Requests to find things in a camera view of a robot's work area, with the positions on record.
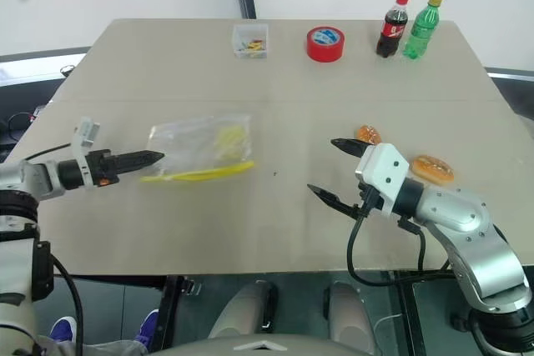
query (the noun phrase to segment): clear plastic bag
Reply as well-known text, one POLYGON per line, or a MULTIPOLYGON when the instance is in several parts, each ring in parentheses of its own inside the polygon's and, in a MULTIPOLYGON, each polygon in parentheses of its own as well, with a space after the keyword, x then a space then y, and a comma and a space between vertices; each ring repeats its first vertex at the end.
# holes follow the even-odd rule
POLYGON ((252 168, 249 122, 249 115, 229 114, 152 127, 147 149, 165 157, 141 181, 204 181, 252 168))

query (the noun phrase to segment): sprite bottle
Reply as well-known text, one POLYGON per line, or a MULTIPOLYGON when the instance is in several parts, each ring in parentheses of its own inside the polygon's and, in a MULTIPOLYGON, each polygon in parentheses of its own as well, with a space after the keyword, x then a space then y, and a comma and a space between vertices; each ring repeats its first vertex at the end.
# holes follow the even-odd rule
POLYGON ((425 10, 417 14, 414 25, 411 28, 410 39, 404 48, 404 54, 408 58, 420 58, 425 54, 426 46, 431 40, 432 33, 440 21, 438 7, 441 0, 428 0, 428 6, 425 10))

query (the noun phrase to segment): cola bottle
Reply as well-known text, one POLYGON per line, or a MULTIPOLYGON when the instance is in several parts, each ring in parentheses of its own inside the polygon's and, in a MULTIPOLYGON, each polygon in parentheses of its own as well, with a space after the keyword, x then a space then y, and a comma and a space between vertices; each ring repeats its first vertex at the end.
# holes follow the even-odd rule
POLYGON ((408 0, 397 0, 395 6, 385 15, 380 39, 376 45, 376 53, 383 58, 395 54, 399 47, 399 41, 402 38, 406 23, 408 23, 407 3, 408 0))

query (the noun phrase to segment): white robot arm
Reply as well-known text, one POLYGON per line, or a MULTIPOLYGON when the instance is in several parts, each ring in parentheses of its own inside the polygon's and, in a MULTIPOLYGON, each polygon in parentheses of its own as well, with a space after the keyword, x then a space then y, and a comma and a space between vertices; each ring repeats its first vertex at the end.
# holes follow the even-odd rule
POLYGON ((41 200, 78 187, 118 182, 118 174, 148 166, 164 155, 141 151, 112 156, 89 152, 98 125, 83 118, 73 136, 75 159, 0 164, 0 354, 40 355, 32 303, 53 290, 50 243, 40 241, 41 200))
MULTIPOLYGON (((361 158, 355 175, 365 194, 364 205, 350 208, 333 193, 310 185, 314 193, 352 218, 363 219, 378 208, 385 216, 399 215, 400 225, 401 221, 413 225, 408 222, 413 218, 428 228, 446 250, 476 325, 490 347, 508 353, 534 350, 531 289, 516 254, 496 231, 486 204, 460 188, 424 187, 407 178, 408 162, 390 143, 374 146, 334 139, 332 144, 361 158)), ((425 273, 420 280, 433 278, 443 278, 443 273, 425 273)))

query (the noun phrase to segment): wire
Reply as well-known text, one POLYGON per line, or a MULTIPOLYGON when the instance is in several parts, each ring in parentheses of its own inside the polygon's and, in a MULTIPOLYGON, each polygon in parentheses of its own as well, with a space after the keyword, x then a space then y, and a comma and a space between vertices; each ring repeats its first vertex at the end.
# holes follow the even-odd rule
POLYGON ((358 235, 358 232, 360 231, 361 224, 364 221, 364 216, 360 215, 356 219, 354 223, 354 227, 352 228, 352 231, 350 232, 349 236, 349 242, 347 243, 347 269, 349 270, 349 275, 358 281, 359 283, 363 283, 364 285, 369 285, 370 287, 389 287, 391 285, 397 285, 399 283, 419 283, 421 281, 431 281, 434 279, 443 279, 443 278, 454 278, 454 274, 452 273, 427 273, 427 274, 421 274, 418 277, 405 277, 405 278, 398 278, 398 279, 392 279, 389 281, 384 282, 373 282, 369 281, 365 278, 362 278, 358 275, 358 273, 355 270, 354 264, 352 262, 352 253, 354 250, 354 242, 356 241, 356 236, 358 235))
POLYGON ((384 354, 384 351, 382 350, 382 348, 380 347, 380 344, 378 343, 378 338, 376 336, 376 329, 383 321, 391 320, 392 318, 396 318, 396 317, 402 317, 402 313, 392 314, 391 316, 385 316, 383 318, 379 318, 378 320, 376 320, 375 325, 373 325, 373 334, 375 335, 376 346, 378 347, 378 349, 380 350, 382 354, 384 354))
POLYGON ((26 161, 32 160, 33 158, 36 158, 38 156, 43 156, 46 153, 55 152, 56 150, 59 150, 59 149, 65 149, 65 148, 68 148, 69 146, 70 146, 70 143, 64 143, 63 145, 59 145, 54 148, 50 148, 50 149, 42 150, 41 152, 34 153, 31 156, 28 156, 27 158, 25 158, 24 160, 26 161))
POLYGON ((52 254, 52 261, 53 265, 58 269, 58 271, 61 273, 65 281, 67 282, 68 289, 70 290, 71 295, 73 296, 74 301, 74 308, 76 309, 76 343, 75 351, 76 356, 83 356, 83 309, 82 309, 82 301, 80 299, 80 295, 78 293, 78 290, 76 289, 76 284, 74 283, 73 278, 68 273, 67 269, 59 262, 59 260, 56 259, 56 257, 52 254))
POLYGON ((493 353, 488 352, 487 347, 484 345, 484 343, 481 341, 479 336, 476 334, 476 331, 480 331, 480 328, 479 328, 478 322, 476 321, 475 314, 473 313, 473 309, 469 312, 469 317, 467 318, 467 322, 469 324, 471 335, 473 336, 473 340, 475 341, 476 346, 478 347, 478 350, 480 350, 484 356, 489 356, 490 354, 493 354, 493 353))
POLYGON ((383 318, 379 318, 376 320, 375 325, 373 325, 373 333, 376 333, 376 328, 381 324, 383 321, 389 320, 390 318, 396 318, 396 317, 402 317, 402 313, 398 314, 392 314, 391 316, 385 316, 383 318))
POLYGON ((41 348, 41 346, 39 346, 38 342, 37 342, 37 339, 34 338, 28 331, 26 331, 25 329, 22 329, 20 327, 17 327, 16 325, 11 325, 11 324, 0 324, 0 328, 7 328, 7 329, 12 329, 13 331, 18 331, 19 333, 23 333, 24 335, 28 336, 32 341, 33 341, 33 351, 37 351, 36 353, 32 353, 32 354, 43 354, 43 348, 41 348))
POLYGON ((449 268, 450 265, 451 265, 451 263, 449 262, 449 259, 447 259, 443 263, 443 265, 440 267, 440 271, 446 271, 449 268))
POLYGON ((495 224, 493 224, 493 228, 497 231, 497 234, 502 238, 502 240, 508 243, 508 239, 506 239, 504 233, 502 233, 502 231, 495 224))
POLYGON ((417 271, 420 273, 423 272, 423 263, 425 262, 425 252, 426 252, 426 238, 423 230, 420 229, 419 233, 419 257, 417 258, 417 271))
POLYGON ((13 133, 11 132, 11 123, 13 122, 13 119, 15 117, 18 117, 18 116, 29 116, 30 119, 31 118, 35 118, 35 116, 32 114, 32 113, 28 113, 28 112, 20 112, 20 113, 15 113, 13 114, 9 119, 8 119, 8 124, 7 124, 7 128, 8 128, 8 136, 15 142, 18 142, 18 140, 20 139, 17 139, 13 136, 13 133))

